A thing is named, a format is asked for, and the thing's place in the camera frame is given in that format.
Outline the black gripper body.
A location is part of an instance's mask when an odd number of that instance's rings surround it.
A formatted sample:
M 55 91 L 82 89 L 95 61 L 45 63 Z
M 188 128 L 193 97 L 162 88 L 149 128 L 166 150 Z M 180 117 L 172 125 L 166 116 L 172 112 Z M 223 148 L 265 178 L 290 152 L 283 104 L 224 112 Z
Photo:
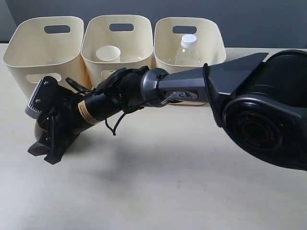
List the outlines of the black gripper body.
M 47 136 L 50 144 L 52 144 L 55 138 L 68 134 L 77 135 L 71 127 L 75 119 L 74 110 L 77 100 L 81 99 L 89 90 L 75 81 L 69 81 L 69 84 L 76 89 L 77 92 L 74 93 L 58 84 L 59 86 L 57 87 L 50 108 L 42 112 L 38 119 L 36 119 L 38 121 L 47 121 Z

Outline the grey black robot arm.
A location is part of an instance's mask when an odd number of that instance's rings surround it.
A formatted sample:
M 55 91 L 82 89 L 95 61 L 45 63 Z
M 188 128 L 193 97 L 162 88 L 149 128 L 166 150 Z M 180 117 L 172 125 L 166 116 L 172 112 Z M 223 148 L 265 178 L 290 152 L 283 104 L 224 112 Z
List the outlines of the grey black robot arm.
M 168 73 L 121 68 L 88 89 L 51 76 L 36 85 L 26 114 L 36 120 L 33 156 L 50 164 L 87 129 L 118 112 L 180 102 L 208 103 L 215 122 L 244 151 L 266 163 L 307 169 L 307 54 L 255 53 L 216 65 Z

